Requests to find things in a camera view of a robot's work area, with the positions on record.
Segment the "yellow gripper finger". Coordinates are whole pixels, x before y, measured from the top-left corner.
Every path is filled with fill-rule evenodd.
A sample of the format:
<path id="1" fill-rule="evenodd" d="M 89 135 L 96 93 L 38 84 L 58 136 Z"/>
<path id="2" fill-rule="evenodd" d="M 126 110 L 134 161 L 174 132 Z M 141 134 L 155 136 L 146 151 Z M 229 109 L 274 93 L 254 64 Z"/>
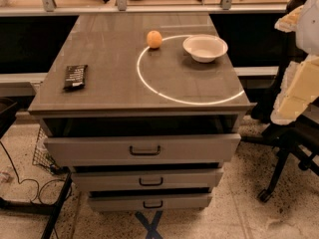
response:
<path id="1" fill-rule="evenodd" d="M 274 28 L 284 33 L 296 32 L 302 10 L 303 5 L 293 9 L 285 16 L 279 18 L 275 23 Z"/>
<path id="2" fill-rule="evenodd" d="M 318 97 L 319 57 L 309 55 L 301 63 L 291 62 L 284 73 L 270 119 L 275 124 L 290 124 Z"/>

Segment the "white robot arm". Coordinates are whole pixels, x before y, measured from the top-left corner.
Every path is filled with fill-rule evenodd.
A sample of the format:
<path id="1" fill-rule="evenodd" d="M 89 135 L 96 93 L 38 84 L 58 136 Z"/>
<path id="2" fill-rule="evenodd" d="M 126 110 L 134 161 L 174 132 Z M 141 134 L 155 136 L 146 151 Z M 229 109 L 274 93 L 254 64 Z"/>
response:
<path id="1" fill-rule="evenodd" d="M 286 68 L 270 115 L 273 123 L 287 125 L 319 97 L 319 0 L 306 0 L 279 19 L 275 28 L 294 31 L 296 46 L 307 54 L 304 61 L 291 61 Z"/>

